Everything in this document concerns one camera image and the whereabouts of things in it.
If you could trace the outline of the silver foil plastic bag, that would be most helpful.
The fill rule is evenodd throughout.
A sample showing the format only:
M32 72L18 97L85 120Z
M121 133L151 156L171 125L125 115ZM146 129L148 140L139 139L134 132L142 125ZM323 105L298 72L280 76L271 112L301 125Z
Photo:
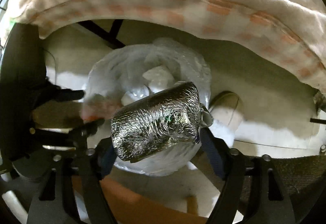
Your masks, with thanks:
M121 160L135 163L180 142L198 144L200 129L212 124L195 84L178 82L117 111L112 144Z

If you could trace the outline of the white paper bag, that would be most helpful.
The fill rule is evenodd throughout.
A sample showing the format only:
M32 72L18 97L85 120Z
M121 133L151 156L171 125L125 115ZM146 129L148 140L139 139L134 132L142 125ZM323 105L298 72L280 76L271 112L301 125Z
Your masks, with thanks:
M148 81L148 87L153 93L166 90L175 83L173 75L163 65L147 70L143 73L143 78Z

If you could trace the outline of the clear plastic trash bag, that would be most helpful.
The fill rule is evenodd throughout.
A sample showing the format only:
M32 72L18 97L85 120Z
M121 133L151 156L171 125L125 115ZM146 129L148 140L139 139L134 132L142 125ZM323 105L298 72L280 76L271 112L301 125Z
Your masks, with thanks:
M210 82L204 58L173 40L126 46L91 69L81 118L105 121L116 167L167 176L195 156L199 129L212 125Z

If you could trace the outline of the grey fabric chair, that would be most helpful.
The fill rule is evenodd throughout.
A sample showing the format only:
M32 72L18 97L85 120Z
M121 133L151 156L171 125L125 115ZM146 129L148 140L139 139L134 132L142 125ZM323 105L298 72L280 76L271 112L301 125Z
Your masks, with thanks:
M203 151L199 151L191 159L191 163L219 191L222 190L224 181L215 176L208 157ZM300 223L308 215L325 188L325 156L274 159L273 164L290 196L296 223ZM238 206L241 214L245 214L248 207L250 184L249 177L246 177Z

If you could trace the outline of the white slipper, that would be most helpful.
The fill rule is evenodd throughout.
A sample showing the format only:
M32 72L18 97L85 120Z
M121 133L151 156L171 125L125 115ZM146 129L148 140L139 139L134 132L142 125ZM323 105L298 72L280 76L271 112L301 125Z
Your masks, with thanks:
M235 132L244 120L244 105L241 98L229 91L224 91L213 98L209 111L214 120Z

